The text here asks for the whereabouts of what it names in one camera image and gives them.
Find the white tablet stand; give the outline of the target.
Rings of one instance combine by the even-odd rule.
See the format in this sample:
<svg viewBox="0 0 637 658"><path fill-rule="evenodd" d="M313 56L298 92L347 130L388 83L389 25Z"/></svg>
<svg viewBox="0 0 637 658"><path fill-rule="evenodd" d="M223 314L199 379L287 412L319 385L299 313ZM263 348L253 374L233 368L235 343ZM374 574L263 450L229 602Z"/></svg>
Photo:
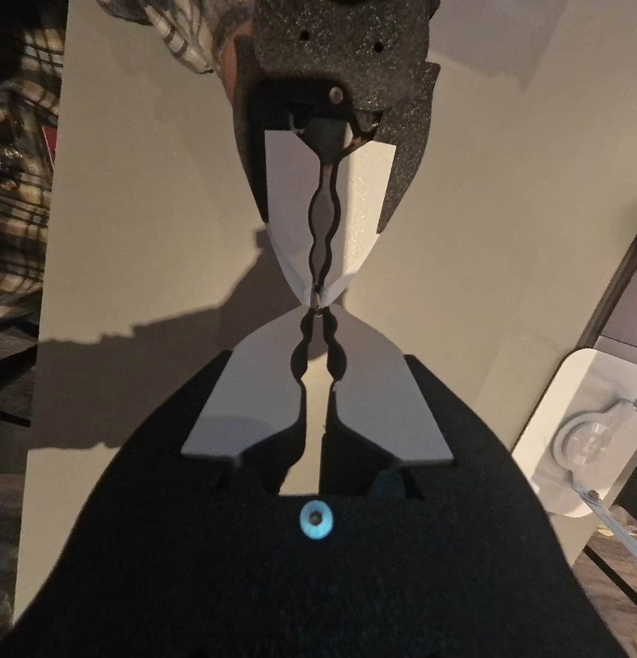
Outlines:
<svg viewBox="0 0 637 658"><path fill-rule="evenodd" d="M586 348L564 359L512 449L574 564L637 466L637 364Z"/></svg>

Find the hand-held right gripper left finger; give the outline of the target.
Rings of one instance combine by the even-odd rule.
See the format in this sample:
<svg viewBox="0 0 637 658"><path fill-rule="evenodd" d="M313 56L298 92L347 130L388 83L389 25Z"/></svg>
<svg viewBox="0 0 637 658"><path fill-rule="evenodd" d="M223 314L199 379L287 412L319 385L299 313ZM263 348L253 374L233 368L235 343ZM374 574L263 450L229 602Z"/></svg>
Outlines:
<svg viewBox="0 0 637 658"><path fill-rule="evenodd" d="M182 455L248 468L278 494L306 443L302 383L313 314L298 307L261 326L232 350Z"/></svg>

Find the red flat object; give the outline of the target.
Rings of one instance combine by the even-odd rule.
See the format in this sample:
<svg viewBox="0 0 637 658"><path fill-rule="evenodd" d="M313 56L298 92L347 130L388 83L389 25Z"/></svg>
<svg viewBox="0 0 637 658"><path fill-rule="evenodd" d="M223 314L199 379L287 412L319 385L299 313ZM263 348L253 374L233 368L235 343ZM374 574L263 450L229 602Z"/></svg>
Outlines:
<svg viewBox="0 0 637 658"><path fill-rule="evenodd" d="M43 142L43 152L47 162L47 168L50 177L53 177L54 163L57 152L58 129L53 126L44 125L41 127L41 138Z"/></svg>

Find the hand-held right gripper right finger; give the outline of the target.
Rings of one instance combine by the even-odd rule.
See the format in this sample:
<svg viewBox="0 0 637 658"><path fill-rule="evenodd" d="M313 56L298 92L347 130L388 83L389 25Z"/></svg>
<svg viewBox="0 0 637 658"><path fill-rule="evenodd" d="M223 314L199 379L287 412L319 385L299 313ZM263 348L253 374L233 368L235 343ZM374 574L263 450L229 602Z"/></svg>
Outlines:
<svg viewBox="0 0 637 658"><path fill-rule="evenodd" d="M333 382L319 492L366 495L380 473L451 465L453 453L404 353L342 307L326 307L322 317Z"/></svg>

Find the person's plaid shirt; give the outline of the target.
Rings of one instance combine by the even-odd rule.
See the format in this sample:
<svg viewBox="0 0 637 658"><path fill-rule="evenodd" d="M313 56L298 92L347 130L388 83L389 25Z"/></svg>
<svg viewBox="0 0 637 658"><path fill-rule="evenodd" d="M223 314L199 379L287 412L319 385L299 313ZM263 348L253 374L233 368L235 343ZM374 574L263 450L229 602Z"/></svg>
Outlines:
<svg viewBox="0 0 637 658"><path fill-rule="evenodd" d="M53 183L41 127L58 128L65 33L21 29L16 68L0 80L0 324L41 303Z"/></svg>

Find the person's left hand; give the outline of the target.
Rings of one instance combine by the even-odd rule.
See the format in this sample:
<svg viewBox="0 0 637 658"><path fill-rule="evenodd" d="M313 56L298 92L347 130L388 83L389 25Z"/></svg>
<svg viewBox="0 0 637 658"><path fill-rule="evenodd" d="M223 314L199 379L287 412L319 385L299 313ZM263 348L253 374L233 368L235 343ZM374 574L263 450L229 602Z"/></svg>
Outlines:
<svg viewBox="0 0 637 658"><path fill-rule="evenodd" d="M237 54L235 52L236 34L228 37L220 54L220 79L230 104L233 104L235 83L237 81Z"/></svg>

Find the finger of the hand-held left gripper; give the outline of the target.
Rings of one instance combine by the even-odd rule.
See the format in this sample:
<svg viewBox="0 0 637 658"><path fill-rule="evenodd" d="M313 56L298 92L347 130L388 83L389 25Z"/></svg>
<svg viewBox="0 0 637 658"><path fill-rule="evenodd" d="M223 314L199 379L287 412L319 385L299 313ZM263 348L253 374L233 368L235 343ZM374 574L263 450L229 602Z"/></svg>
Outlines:
<svg viewBox="0 0 637 658"><path fill-rule="evenodd" d="M378 240L395 152L395 145L367 142L337 165L333 184L337 228L330 238L331 260L320 291L321 305L331 304L348 287Z"/></svg>
<svg viewBox="0 0 637 658"><path fill-rule="evenodd" d="M313 292L310 206L320 184L320 158L289 130L265 131L267 233L292 292L309 305Z"/></svg>

